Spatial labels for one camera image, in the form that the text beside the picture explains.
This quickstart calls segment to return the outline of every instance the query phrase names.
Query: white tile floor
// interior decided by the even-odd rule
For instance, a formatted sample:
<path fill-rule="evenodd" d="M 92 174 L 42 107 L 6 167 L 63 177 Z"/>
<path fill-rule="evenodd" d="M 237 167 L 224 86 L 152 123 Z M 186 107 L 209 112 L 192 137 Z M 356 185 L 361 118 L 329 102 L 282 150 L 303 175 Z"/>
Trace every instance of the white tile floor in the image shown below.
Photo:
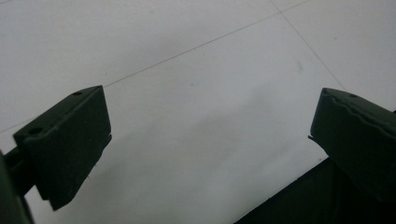
<path fill-rule="evenodd" d="M 323 160 L 321 88 L 396 109 L 391 0 L 0 2 L 0 148 L 106 86 L 114 139 L 36 223 L 233 223 Z"/>

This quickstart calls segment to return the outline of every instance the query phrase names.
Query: hole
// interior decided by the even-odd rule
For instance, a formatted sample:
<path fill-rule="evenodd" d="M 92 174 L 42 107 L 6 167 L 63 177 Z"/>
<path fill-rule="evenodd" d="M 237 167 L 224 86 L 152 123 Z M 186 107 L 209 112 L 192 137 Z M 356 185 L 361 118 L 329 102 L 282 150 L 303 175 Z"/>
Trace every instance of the hole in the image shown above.
<path fill-rule="evenodd" d="M 41 131 L 43 131 L 42 128 L 33 128 L 32 130 L 29 131 L 29 134 L 38 134 L 41 133 Z"/>

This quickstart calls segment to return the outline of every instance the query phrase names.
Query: tile grout line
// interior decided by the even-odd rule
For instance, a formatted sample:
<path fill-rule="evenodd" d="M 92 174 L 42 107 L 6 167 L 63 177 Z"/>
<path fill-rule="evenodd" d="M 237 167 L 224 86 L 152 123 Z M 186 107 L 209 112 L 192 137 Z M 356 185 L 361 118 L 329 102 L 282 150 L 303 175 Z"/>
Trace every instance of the tile grout line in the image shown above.
<path fill-rule="evenodd" d="M 248 27 L 250 27 L 250 26 L 253 26 L 253 25 L 257 24 L 257 23 L 260 23 L 260 22 L 262 22 L 262 21 L 268 20 L 268 19 L 270 19 L 270 18 L 272 18 L 272 17 L 278 15 L 279 13 L 280 13 L 280 11 L 278 11 L 278 12 L 275 13 L 274 15 L 271 15 L 271 16 L 265 17 L 265 18 L 263 18 L 263 19 L 260 19 L 259 21 L 254 21 L 253 23 L 251 23 L 251 24 L 249 24 L 249 25 L 246 25 L 246 26 L 244 26 L 244 27 L 241 27 L 241 28 L 239 28 L 239 29 L 237 29 L 237 30 L 234 30 L 234 31 L 232 31 L 232 32 L 230 32 L 230 33 L 228 33 L 228 34 L 221 35 L 221 36 L 219 36 L 219 37 L 217 37 L 217 38 L 215 38 L 215 39 L 212 39 L 212 40 L 210 40 L 210 41 L 208 41 L 208 42 L 206 42 L 206 43 L 204 43 L 204 44 L 201 44 L 201 45 L 199 45 L 199 46 L 197 46 L 197 47 L 194 47 L 194 48 L 192 48 L 192 49 L 188 49 L 188 50 L 186 50 L 186 51 L 184 51 L 184 52 L 181 52 L 181 53 L 179 53 L 178 55 L 175 55 L 175 56 L 173 56 L 173 57 L 171 57 L 171 58 L 168 58 L 168 59 L 166 59 L 166 60 L 163 60 L 163 61 L 161 61 L 161 62 L 159 62 L 159 63 L 155 63 L 154 65 L 151 65 L 151 66 L 149 66 L 149 67 L 147 67 L 147 68 L 144 68 L 144 69 L 142 69 L 142 70 L 140 70 L 140 71 L 137 71 L 137 72 L 135 72 L 135 73 L 132 73 L 131 75 L 129 75 L 129 76 L 127 76 L 127 77 L 123 77 L 123 78 L 121 78 L 121 79 L 119 79 L 119 80 L 117 80 L 117 81 L 111 82 L 110 84 L 104 85 L 104 88 L 107 88 L 107 87 L 109 87 L 109 86 L 111 86 L 111 85 L 113 85 L 113 84 L 116 84 L 116 83 L 118 83 L 118 82 L 120 82 L 120 81 L 123 81 L 124 79 L 129 78 L 129 77 L 132 77 L 132 76 L 134 76 L 134 75 L 136 75 L 136 74 L 139 74 L 139 73 L 142 73 L 142 72 L 144 72 L 144 71 L 146 71 L 146 70 L 149 70 L 150 68 L 155 67 L 155 66 L 157 66 L 157 65 L 159 65 L 159 64 L 166 63 L 166 62 L 168 62 L 168 61 L 170 61 L 170 60 L 172 60 L 172 59 L 175 59 L 175 58 L 177 58 L 177 57 L 179 57 L 179 56 L 181 56 L 181 55 L 183 55 L 183 54 L 186 54 L 186 53 L 188 53 L 188 52 L 190 52 L 190 51 L 193 51 L 193 50 L 195 50 L 195 49 L 198 49 L 198 48 L 200 48 L 200 47 L 202 47 L 202 46 L 208 45 L 208 44 L 210 44 L 210 43 L 212 43 L 212 42 L 215 42 L 215 41 L 217 41 L 217 40 L 219 40 L 219 39 L 222 39 L 223 37 L 226 37 L 227 35 L 235 34 L 236 32 L 239 32 L 239 31 L 241 31 L 241 30 L 244 30 L 244 29 L 246 29 L 246 28 L 248 28 Z M 11 127 L 5 128 L 4 130 L 0 131 L 0 134 L 1 134 L 1 133 L 4 133 L 4 132 L 6 132 L 6 131 L 8 131 L 8 130 L 10 130 L 10 129 L 13 129 L 13 128 L 15 128 L 15 127 L 17 127 L 17 126 L 19 126 L 19 125 L 25 123 L 25 122 L 28 122 L 28 121 L 30 121 L 30 120 L 36 118 L 36 117 L 37 117 L 37 116 L 33 116 L 33 117 L 30 118 L 30 119 L 27 119 L 27 120 L 25 120 L 25 121 L 23 121 L 23 122 L 20 122 L 20 123 L 18 123 L 18 124 L 15 124 L 15 125 L 13 125 L 13 126 L 11 126 Z"/>
<path fill-rule="evenodd" d="M 149 66 L 149 67 L 147 67 L 147 68 L 144 68 L 144 69 L 142 69 L 142 70 L 140 70 L 140 71 L 137 71 L 137 72 L 135 72 L 135 73 L 132 73 L 131 75 L 129 75 L 129 76 L 127 76 L 127 77 L 123 77 L 123 78 L 121 78 L 121 79 L 119 79 L 119 80 L 117 80 L 117 81 L 114 81 L 114 82 L 112 82 L 112 83 L 110 83 L 110 84 L 107 84 L 107 85 L 105 85 L 105 87 L 109 87 L 109 86 L 111 86 L 111 85 L 113 85 L 113 84 L 116 84 L 116 83 L 118 83 L 118 82 L 120 82 L 120 81 L 123 81 L 124 79 L 126 79 L 126 78 L 128 78 L 128 77 L 132 77 L 132 76 L 134 76 L 134 75 L 136 75 L 136 74 L 139 74 L 139 73 L 141 73 L 141 72 L 144 72 L 144 71 L 146 71 L 146 70 L 148 70 L 148 69 L 150 69 L 150 68 L 152 68 L 152 67 L 155 67 L 155 66 L 157 66 L 157 65 L 159 65 L 159 64 L 166 63 L 166 62 L 168 62 L 168 61 L 170 61 L 170 60 L 172 60 L 172 59 L 175 59 L 175 58 L 177 58 L 177 57 L 179 57 L 179 56 L 181 56 L 181 55 L 183 55 L 183 54 L 186 54 L 186 53 L 188 53 L 188 52 L 190 52 L 190 51 L 193 51 L 193 50 L 195 50 L 195 49 L 198 49 L 198 48 L 200 48 L 200 47 L 203 47 L 203 46 L 205 46 L 205 45 L 208 45 L 208 44 L 210 44 L 210 43 L 212 43 L 212 42 L 215 42 L 215 41 L 217 41 L 217 40 L 219 40 L 219 39 L 222 39 L 223 37 L 226 37 L 227 35 L 235 34 L 236 32 L 239 32 L 239 31 L 241 31 L 241 30 L 244 30 L 244 29 L 246 29 L 246 28 L 248 28 L 248 27 L 250 27 L 250 26 L 253 26 L 253 25 L 257 24 L 257 23 L 260 23 L 260 22 L 262 22 L 262 21 L 268 20 L 268 19 L 270 19 L 271 17 L 274 17 L 274 16 L 276 16 L 276 15 L 278 15 L 278 14 L 280 14 L 280 11 L 278 11 L 278 12 L 277 12 L 276 14 L 274 14 L 274 15 L 265 17 L 264 19 L 260 19 L 259 21 L 254 21 L 253 23 L 251 23 L 251 24 L 249 24 L 249 25 L 246 25 L 246 26 L 244 26 L 244 27 L 242 27 L 242 28 L 239 28 L 239 29 L 237 29 L 237 30 L 234 30 L 234 31 L 232 31 L 232 32 L 230 32 L 230 33 L 228 33 L 228 34 L 221 35 L 221 36 L 219 36 L 219 37 L 217 37 L 217 38 L 215 38 L 215 39 L 212 39 L 212 40 L 210 40 L 210 41 L 208 41 L 208 42 L 206 42 L 206 43 L 204 43 L 204 44 L 201 44 L 201 45 L 199 45 L 199 46 L 197 46 L 197 47 L 194 47 L 194 48 L 192 48 L 192 49 L 188 49 L 188 50 L 186 50 L 186 51 L 184 51 L 184 52 L 181 52 L 181 53 L 179 53 L 178 55 L 175 55 L 175 56 L 173 56 L 173 57 L 171 57 L 171 58 L 168 58 L 168 59 L 166 59 L 166 60 L 163 60 L 163 61 L 161 61 L 161 62 L 159 62 L 159 63 L 155 63 L 154 65 L 151 65 L 151 66 Z"/>
<path fill-rule="evenodd" d="M 270 0 L 270 1 L 271 1 L 271 3 L 274 5 L 274 7 L 276 7 L 277 10 L 279 10 L 279 8 L 274 4 L 273 0 Z M 294 32 L 296 32 L 296 34 L 305 42 L 305 44 L 309 47 L 309 49 L 311 49 L 311 51 L 312 51 L 312 52 L 315 54 L 315 56 L 319 59 L 319 61 L 321 62 L 321 64 L 323 64 L 323 66 L 326 68 L 326 70 L 332 75 L 332 78 L 334 78 L 335 81 L 341 86 L 341 88 L 343 89 L 343 91 L 347 91 L 347 89 L 343 86 L 343 84 L 341 84 L 340 80 L 338 80 L 338 78 L 337 78 L 337 77 L 335 76 L 335 74 L 330 70 L 330 68 L 326 65 L 326 63 L 323 62 L 323 61 L 321 60 L 321 58 L 320 58 L 320 57 L 318 56 L 318 54 L 314 51 L 314 49 L 308 44 L 308 42 L 305 40 L 305 38 L 303 38 L 303 36 L 300 34 L 300 32 L 297 31 L 297 29 L 293 26 L 293 24 L 291 24 L 291 22 L 289 21 L 289 19 L 283 14 L 283 12 L 285 12 L 285 11 L 287 11 L 287 10 L 290 10 L 290 9 L 292 9 L 292 8 L 298 7 L 298 6 L 300 6 L 300 5 L 303 5 L 303 4 L 305 4 L 305 3 L 309 2 L 309 1 L 311 1 L 311 0 L 304 1 L 304 2 L 302 2 L 301 4 L 298 4 L 298 5 L 294 6 L 294 7 L 288 8 L 288 9 L 283 10 L 283 11 L 280 11 L 280 10 L 279 10 L 279 13 L 280 13 L 280 14 L 282 15 L 282 17 L 286 20 L 286 22 L 293 28 Z"/>
<path fill-rule="evenodd" d="M 11 127 L 5 128 L 4 130 L 0 131 L 0 134 L 1 134 L 1 133 L 5 133 L 6 131 L 8 131 L 8 130 L 10 130 L 10 129 L 13 129 L 13 128 L 15 128 L 15 127 L 18 127 L 18 126 L 20 126 L 21 124 L 26 123 L 26 122 L 29 122 L 30 120 L 35 119 L 35 118 L 37 118 L 37 116 L 34 116 L 34 117 L 32 117 L 31 119 L 26 119 L 25 121 L 22 121 L 22 122 L 20 122 L 20 123 L 17 123 L 17 124 L 15 124 L 15 125 L 12 125 Z"/>

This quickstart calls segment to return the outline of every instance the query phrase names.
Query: floor tile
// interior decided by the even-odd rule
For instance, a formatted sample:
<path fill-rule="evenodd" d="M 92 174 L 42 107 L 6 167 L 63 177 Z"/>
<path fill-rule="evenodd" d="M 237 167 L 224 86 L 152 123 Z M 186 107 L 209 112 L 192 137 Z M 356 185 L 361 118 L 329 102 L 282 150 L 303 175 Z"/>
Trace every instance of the floor tile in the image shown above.
<path fill-rule="evenodd" d="M 309 0 L 272 0 L 272 1 L 279 10 L 284 11 L 289 8 L 296 7 L 301 3 L 305 3 Z"/>
<path fill-rule="evenodd" d="M 395 1 L 312 0 L 285 16 L 341 84 L 396 109 Z"/>
<path fill-rule="evenodd" d="M 307 139 L 340 89 L 281 15 L 106 88 L 113 141 L 77 198 L 37 223 L 234 223 L 326 155 Z"/>
<path fill-rule="evenodd" d="M 0 131 L 276 13 L 270 0 L 1 4 Z"/>

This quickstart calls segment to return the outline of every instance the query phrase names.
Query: black object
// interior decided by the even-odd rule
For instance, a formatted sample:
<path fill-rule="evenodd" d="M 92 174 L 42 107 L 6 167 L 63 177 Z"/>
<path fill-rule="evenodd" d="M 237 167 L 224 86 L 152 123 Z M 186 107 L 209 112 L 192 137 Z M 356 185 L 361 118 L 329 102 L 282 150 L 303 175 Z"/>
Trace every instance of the black object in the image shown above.
<path fill-rule="evenodd" d="M 329 158 L 236 223 L 396 223 L 395 116 L 323 89 L 310 138 Z"/>
<path fill-rule="evenodd" d="M 103 87 L 70 94 L 17 131 L 14 139 L 17 147 L 0 156 L 1 185 L 6 190 L 0 192 L 0 223 L 21 217 L 5 212 L 9 204 L 26 214 L 26 206 L 18 201 L 24 201 L 33 185 L 54 210 L 73 200 L 111 140 Z M 31 221 L 29 215 L 22 217 Z"/>

